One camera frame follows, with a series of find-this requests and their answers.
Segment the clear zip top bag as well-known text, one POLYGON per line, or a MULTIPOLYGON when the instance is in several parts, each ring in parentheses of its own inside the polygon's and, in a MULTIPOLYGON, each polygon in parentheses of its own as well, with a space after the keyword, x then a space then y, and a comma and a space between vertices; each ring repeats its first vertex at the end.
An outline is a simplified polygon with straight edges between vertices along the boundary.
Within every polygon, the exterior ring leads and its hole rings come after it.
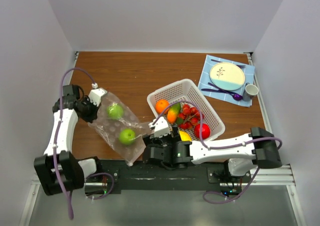
POLYGON ((111 149, 126 161, 128 166, 133 166, 134 162, 142 155, 146 148, 142 137, 151 133, 149 124, 140 122, 130 108, 111 92, 102 97, 97 111, 97 119, 88 125, 100 135, 111 149), (118 120, 109 118, 107 114, 108 106, 113 103, 120 104, 124 110, 122 118, 118 120), (127 128, 136 133, 135 142, 128 146, 119 141, 120 132, 127 128))

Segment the fake red grape bunch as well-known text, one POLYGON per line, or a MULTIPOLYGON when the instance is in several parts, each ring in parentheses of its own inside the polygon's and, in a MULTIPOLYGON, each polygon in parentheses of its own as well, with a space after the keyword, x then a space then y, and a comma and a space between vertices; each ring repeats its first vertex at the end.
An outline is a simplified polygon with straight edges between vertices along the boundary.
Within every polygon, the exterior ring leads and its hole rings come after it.
POLYGON ((189 104, 183 104, 175 123, 180 129, 193 129, 200 123, 200 112, 196 107, 191 107, 189 104))

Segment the green fake apple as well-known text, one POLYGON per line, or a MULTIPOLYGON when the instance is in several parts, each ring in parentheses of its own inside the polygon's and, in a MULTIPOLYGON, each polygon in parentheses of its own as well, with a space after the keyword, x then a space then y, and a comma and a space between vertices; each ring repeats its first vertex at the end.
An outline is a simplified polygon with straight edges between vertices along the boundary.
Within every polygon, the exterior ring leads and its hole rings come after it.
POLYGON ((107 115, 111 119, 118 120, 122 118, 123 114, 124 114, 124 110, 122 106, 118 103, 113 103, 107 108, 107 115))
POLYGON ((136 140, 136 134, 132 129, 124 129, 120 132, 118 139, 120 141, 120 143, 122 143, 123 145, 131 145, 135 142, 136 140))

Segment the red fake apple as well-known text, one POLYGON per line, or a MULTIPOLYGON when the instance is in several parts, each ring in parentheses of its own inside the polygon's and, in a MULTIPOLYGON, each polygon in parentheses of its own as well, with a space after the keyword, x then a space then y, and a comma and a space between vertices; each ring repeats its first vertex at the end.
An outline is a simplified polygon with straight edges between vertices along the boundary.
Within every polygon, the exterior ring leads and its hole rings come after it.
POLYGON ((207 139, 210 137, 210 128, 207 124, 203 123, 202 124, 202 129, 200 130, 200 124, 196 125, 195 128, 194 128, 194 134, 196 136, 196 138, 200 138, 200 133, 201 136, 202 136, 202 139, 207 139))

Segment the yellow fake lemon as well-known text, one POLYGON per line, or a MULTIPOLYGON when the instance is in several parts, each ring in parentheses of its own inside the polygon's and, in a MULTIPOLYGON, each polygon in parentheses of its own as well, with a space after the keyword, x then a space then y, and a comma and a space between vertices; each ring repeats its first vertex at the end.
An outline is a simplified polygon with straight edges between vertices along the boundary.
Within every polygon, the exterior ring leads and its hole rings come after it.
POLYGON ((179 135, 182 141, 192 141, 192 138, 189 136, 189 134, 184 131, 179 131, 179 135))

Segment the green fake apple top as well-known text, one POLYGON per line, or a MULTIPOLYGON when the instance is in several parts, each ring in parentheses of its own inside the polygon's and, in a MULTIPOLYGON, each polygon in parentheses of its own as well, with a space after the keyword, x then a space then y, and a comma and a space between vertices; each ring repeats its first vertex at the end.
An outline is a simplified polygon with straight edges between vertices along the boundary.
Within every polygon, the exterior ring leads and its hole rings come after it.
POLYGON ((122 118, 123 114, 124 114, 124 110, 122 106, 118 103, 113 103, 107 108, 107 115, 111 119, 118 120, 122 118))

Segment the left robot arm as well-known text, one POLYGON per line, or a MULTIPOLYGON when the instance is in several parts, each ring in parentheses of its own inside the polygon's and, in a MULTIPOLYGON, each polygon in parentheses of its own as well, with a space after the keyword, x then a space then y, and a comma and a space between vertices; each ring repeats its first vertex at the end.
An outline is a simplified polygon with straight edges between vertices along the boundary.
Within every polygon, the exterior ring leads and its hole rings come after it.
POLYGON ((79 85, 63 86, 62 98, 52 108, 54 125, 49 144, 33 163, 46 195, 61 193, 60 182, 66 191, 73 191, 82 188, 86 178, 92 182, 103 178, 100 160, 96 156, 76 159, 72 154, 72 144, 78 120, 88 123, 96 120, 102 96, 106 93, 96 83, 92 84, 88 95, 79 85))

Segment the orange fake orange front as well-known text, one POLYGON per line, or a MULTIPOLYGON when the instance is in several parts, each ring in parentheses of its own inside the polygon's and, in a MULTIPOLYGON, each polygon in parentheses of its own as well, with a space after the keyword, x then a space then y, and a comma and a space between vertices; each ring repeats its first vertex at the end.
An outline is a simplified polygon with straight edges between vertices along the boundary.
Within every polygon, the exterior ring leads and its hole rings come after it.
POLYGON ((166 115, 168 113, 169 109, 165 108, 169 105, 169 102, 165 99, 161 99, 159 101, 156 102, 155 104, 155 110, 157 112, 157 114, 161 114, 162 112, 164 112, 163 114, 166 115))

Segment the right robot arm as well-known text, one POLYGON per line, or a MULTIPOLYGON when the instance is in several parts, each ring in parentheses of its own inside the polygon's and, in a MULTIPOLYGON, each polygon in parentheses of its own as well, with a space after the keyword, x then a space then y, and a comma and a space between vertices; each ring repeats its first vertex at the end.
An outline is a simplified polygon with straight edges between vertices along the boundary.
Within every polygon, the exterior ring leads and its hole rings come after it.
POLYGON ((274 169, 283 165, 279 153, 282 141, 260 127, 238 137, 205 142, 183 141, 177 128, 166 135, 155 132, 142 139, 144 163, 178 169, 224 160, 227 167, 222 175, 228 182, 235 182, 255 167, 274 169))

